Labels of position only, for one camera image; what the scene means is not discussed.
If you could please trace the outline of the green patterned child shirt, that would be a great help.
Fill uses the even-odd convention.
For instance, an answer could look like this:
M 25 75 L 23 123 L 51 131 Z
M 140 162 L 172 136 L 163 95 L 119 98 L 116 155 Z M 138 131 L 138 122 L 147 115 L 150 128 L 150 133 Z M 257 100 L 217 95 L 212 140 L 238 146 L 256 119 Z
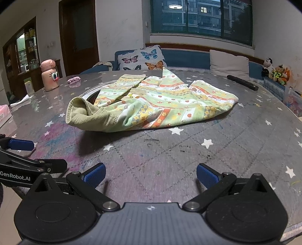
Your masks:
M 188 86 L 163 69 L 161 77 L 124 74 L 102 86 L 94 103 L 73 98 L 65 121 L 81 130 L 106 133 L 175 127 L 216 117 L 238 100 L 203 80 Z

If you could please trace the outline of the pink tissue pack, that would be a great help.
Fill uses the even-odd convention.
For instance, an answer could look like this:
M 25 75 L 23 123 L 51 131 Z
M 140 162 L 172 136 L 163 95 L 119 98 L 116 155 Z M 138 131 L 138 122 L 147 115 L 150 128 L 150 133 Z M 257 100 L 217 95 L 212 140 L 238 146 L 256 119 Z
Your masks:
M 11 118 L 12 114 L 8 105 L 0 105 L 0 128 Z

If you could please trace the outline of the white paper sheet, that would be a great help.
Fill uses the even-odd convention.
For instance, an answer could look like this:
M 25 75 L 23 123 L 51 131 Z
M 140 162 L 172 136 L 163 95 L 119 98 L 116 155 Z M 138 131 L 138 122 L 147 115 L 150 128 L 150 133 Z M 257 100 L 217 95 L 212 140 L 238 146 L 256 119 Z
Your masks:
M 29 95 L 27 94 L 27 95 L 26 95 L 23 99 L 21 99 L 19 102 L 12 103 L 10 106 L 11 106 L 11 107 L 15 107 L 15 106 L 17 106 L 17 105 L 19 105 L 19 104 L 21 104 L 21 103 L 23 103 L 23 102 L 25 102 L 25 101 L 31 99 L 31 97 L 32 97 L 32 96 L 29 96 Z

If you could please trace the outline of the pink cartoon water bottle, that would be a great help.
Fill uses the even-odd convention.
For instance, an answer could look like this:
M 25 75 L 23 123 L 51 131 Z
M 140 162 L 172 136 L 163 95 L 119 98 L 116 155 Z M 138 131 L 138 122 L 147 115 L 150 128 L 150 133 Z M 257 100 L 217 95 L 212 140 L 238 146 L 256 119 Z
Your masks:
M 59 74 L 56 70 L 55 61 L 52 59 L 45 60 L 41 63 L 40 68 L 45 91 L 56 89 L 59 86 Z

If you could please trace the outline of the dark wooden cabinet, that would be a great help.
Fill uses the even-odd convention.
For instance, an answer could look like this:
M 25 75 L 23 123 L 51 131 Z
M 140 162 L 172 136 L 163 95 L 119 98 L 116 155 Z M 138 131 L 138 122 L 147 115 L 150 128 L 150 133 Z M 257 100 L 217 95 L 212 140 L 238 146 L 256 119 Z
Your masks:
M 45 60 L 54 60 L 59 76 L 65 76 L 59 18 L 41 15 L 10 24 L 2 44 L 4 75 L 9 93 L 21 99 L 28 87 L 34 92 L 43 88 L 40 65 Z

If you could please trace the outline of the black remote control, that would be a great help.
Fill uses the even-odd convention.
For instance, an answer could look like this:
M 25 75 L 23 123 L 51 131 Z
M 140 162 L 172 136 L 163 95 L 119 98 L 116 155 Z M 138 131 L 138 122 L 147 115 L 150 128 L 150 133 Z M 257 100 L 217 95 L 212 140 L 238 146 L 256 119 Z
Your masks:
M 246 80 L 243 80 L 243 79 L 240 79 L 238 77 L 235 77 L 235 76 L 232 76 L 232 75 L 228 75 L 227 76 L 227 79 L 231 80 L 231 81 L 234 81 L 240 85 L 243 85 L 253 91 L 258 91 L 259 87 L 257 85 L 254 85 L 253 83 L 251 82 L 248 82 Z

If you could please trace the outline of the clear plastic toy box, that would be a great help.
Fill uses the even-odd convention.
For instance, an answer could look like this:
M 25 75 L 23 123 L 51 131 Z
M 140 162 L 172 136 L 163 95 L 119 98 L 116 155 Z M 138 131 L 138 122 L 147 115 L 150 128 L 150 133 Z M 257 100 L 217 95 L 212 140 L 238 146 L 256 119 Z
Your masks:
M 283 103 L 297 116 L 301 117 L 302 103 L 301 96 L 291 87 L 285 87 Z

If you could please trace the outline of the beige cloth on sofa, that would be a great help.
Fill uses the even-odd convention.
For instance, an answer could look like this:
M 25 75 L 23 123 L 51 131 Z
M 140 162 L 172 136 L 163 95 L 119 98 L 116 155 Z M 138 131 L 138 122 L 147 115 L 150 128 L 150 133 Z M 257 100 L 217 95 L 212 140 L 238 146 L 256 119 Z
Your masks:
M 112 71 L 113 70 L 113 63 L 111 61 L 99 61 L 97 62 L 93 68 L 99 70 L 99 71 Z

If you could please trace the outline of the beige cushion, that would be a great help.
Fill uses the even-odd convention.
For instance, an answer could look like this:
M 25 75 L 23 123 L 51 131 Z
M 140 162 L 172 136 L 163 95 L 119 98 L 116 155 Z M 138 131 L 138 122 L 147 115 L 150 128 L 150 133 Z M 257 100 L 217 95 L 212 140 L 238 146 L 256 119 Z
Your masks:
M 244 56 L 210 50 L 210 70 L 217 76 L 234 77 L 249 80 L 249 59 Z

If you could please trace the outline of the panda plush toy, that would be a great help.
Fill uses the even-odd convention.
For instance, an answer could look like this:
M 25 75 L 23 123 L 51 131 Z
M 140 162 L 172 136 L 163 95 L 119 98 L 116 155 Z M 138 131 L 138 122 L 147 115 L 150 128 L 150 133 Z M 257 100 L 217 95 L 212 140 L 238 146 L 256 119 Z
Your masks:
M 273 61 L 271 58 L 267 58 L 264 61 L 263 67 L 262 67 L 262 72 L 261 72 L 261 76 L 262 77 L 268 77 L 269 74 L 273 71 L 274 67 L 273 67 Z

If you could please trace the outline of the orange plush toy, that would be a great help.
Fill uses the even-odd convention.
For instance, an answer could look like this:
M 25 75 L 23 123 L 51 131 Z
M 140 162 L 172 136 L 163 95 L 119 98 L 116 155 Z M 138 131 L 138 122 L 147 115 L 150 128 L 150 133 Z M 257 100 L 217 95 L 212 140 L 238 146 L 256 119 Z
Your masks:
M 287 83 L 289 81 L 289 79 L 290 79 L 290 76 L 291 76 L 291 71 L 290 71 L 290 69 L 288 67 L 286 67 L 284 69 L 284 71 L 283 71 L 283 77 L 282 77 L 283 81 L 285 83 Z

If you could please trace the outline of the blue sofa bench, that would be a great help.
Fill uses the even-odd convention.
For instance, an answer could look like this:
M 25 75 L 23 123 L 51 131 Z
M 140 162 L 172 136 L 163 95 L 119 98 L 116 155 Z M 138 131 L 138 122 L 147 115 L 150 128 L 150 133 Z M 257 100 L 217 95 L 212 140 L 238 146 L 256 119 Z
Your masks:
M 164 48 L 162 49 L 165 62 L 169 67 L 184 67 L 184 68 L 196 68 L 196 69 L 210 69 L 210 54 L 209 52 L 193 51 Z M 266 89 L 272 93 L 280 93 L 280 97 L 283 96 L 285 86 L 282 86 L 269 78 L 261 76 L 262 65 L 249 61 L 249 75 L 253 79 L 257 79 Z

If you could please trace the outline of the dark wooden door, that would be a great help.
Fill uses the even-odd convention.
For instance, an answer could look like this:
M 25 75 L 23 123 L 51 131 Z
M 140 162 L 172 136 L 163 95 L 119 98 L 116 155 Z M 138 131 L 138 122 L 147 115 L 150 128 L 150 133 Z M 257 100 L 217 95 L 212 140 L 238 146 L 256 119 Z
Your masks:
M 59 30 L 67 76 L 80 74 L 99 61 L 95 1 L 60 1 Z

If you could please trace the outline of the butterfly print pillow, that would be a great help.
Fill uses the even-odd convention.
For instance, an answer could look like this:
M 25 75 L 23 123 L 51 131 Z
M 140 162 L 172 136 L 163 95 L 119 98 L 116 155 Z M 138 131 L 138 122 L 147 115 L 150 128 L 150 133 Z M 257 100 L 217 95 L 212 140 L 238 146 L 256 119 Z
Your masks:
M 159 45 L 120 54 L 117 61 L 119 70 L 162 70 L 167 67 Z

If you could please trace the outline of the large dark window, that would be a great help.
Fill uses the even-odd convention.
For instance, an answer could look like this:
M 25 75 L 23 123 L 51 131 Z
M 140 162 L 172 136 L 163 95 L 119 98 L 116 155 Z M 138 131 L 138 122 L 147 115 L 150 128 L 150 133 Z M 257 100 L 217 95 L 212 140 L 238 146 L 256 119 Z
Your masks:
M 252 1 L 150 2 L 153 33 L 192 34 L 252 45 Z

